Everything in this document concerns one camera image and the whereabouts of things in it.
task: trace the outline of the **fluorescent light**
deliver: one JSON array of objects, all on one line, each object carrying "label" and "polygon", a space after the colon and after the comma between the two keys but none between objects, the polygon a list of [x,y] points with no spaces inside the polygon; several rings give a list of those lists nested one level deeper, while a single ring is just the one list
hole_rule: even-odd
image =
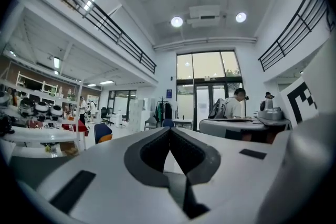
[{"label": "fluorescent light", "polygon": [[236,21],[237,21],[238,23],[242,23],[242,22],[244,22],[245,20],[246,20],[246,14],[245,14],[245,13],[240,12],[240,13],[237,14],[237,16],[236,16]]},{"label": "fluorescent light", "polygon": [[108,80],[108,81],[101,82],[100,84],[105,85],[105,84],[110,84],[110,83],[113,83],[113,81],[112,80]]},{"label": "fluorescent light", "polygon": [[86,3],[86,5],[85,5],[84,9],[85,9],[85,10],[88,10],[89,7],[91,7],[91,5],[92,5],[92,2],[91,2],[91,1],[88,1],[88,2]]},{"label": "fluorescent light", "polygon": [[59,58],[54,57],[54,67],[59,68]]},{"label": "fluorescent light", "polygon": [[181,27],[183,25],[183,20],[182,20],[181,17],[174,17],[171,20],[171,24],[172,24],[172,26],[178,28],[178,27]]}]

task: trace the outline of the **black railing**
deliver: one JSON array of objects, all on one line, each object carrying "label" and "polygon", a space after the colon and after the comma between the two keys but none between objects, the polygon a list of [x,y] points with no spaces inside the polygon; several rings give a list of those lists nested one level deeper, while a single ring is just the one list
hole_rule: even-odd
[{"label": "black railing", "polygon": [[140,64],[155,74],[156,64],[152,59],[106,14],[91,0],[61,0],[69,8],[77,11],[83,18],[91,22],[95,28],[102,31],[113,42],[127,51]]},{"label": "black railing", "polygon": [[327,23],[331,31],[335,23],[329,22],[330,10],[327,0],[303,0],[280,36],[258,59],[263,71],[265,72],[290,53],[312,32],[325,14],[327,14]]}]

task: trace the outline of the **recessed ceiling light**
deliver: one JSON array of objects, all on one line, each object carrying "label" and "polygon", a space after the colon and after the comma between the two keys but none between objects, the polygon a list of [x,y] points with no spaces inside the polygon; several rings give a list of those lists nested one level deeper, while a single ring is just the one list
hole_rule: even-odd
[{"label": "recessed ceiling light", "polygon": [[246,20],[246,14],[245,13],[240,12],[240,13],[237,14],[237,16],[236,16],[236,21],[237,22],[242,23],[245,20]]},{"label": "recessed ceiling light", "polygon": [[59,68],[59,58],[54,57],[54,67]]},{"label": "recessed ceiling light", "polygon": [[92,5],[92,2],[91,2],[91,1],[88,1],[88,2],[86,3],[86,5],[85,5],[84,9],[85,9],[85,10],[88,10],[89,7],[91,7],[91,5]]},{"label": "recessed ceiling light", "polygon": [[104,85],[104,84],[110,84],[110,83],[113,83],[113,81],[112,80],[108,80],[108,81],[101,82],[100,84]]},{"label": "recessed ceiling light", "polygon": [[174,18],[172,18],[171,24],[172,24],[172,26],[178,28],[178,27],[181,27],[183,25],[183,20],[182,20],[181,17],[174,17]]}]

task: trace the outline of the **blue sign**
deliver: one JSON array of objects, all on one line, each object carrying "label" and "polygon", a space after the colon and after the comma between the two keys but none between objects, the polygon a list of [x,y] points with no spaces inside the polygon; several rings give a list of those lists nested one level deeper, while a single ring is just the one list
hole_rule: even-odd
[{"label": "blue sign", "polygon": [[173,90],[167,90],[167,97],[166,98],[172,98],[173,96]]}]

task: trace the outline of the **blue chair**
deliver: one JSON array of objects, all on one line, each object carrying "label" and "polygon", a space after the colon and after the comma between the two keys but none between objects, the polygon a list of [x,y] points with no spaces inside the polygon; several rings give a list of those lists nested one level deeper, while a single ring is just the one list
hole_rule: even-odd
[{"label": "blue chair", "polygon": [[95,139],[96,145],[98,144],[99,140],[104,135],[108,135],[108,134],[112,134],[112,130],[108,128],[105,123],[96,124],[94,127],[94,139]]},{"label": "blue chair", "polygon": [[175,124],[171,119],[165,119],[162,123],[163,127],[174,127]]}]

